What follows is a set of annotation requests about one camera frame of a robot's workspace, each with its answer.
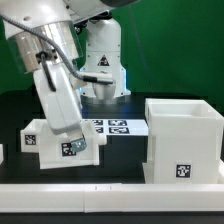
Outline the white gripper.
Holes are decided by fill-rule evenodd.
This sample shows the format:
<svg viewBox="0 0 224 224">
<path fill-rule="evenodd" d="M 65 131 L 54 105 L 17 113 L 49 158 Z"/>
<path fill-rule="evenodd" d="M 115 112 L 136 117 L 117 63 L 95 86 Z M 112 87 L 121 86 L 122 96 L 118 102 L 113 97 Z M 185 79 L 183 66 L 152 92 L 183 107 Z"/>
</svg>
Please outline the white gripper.
<svg viewBox="0 0 224 224">
<path fill-rule="evenodd" d="M 86 149 L 87 144 L 81 129 L 82 115 L 79 100 L 72 90 L 63 66 L 56 64 L 49 65 L 48 68 L 56 91 L 49 88 L 43 69 L 33 74 L 48 125 L 55 135 L 67 133 L 72 151 L 81 152 Z"/>
</svg>

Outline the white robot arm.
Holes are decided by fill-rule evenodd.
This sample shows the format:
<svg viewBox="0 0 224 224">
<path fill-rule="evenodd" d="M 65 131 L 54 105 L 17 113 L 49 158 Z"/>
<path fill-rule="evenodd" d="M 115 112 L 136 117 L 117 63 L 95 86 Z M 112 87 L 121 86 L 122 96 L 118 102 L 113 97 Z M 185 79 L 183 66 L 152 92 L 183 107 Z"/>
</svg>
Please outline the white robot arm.
<svg viewBox="0 0 224 224">
<path fill-rule="evenodd" d="M 98 16 L 137 0 L 0 0 L 0 18 L 4 21 L 8 39 L 28 36 L 36 46 L 29 55 L 34 83 L 47 122 L 54 134 L 67 134 L 72 150 L 82 151 L 86 140 L 82 131 L 82 116 L 77 94 L 72 90 L 70 77 L 82 83 L 112 85 L 112 77 L 79 71 L 72 64 L 67 44 L 60 40 L 62 30 L 86 22 L 94 27 L 87 39 L 90 48 L 101 58 L 109 49 L 117 49 L 113 34 L 104 34 Z"/>
</svg>

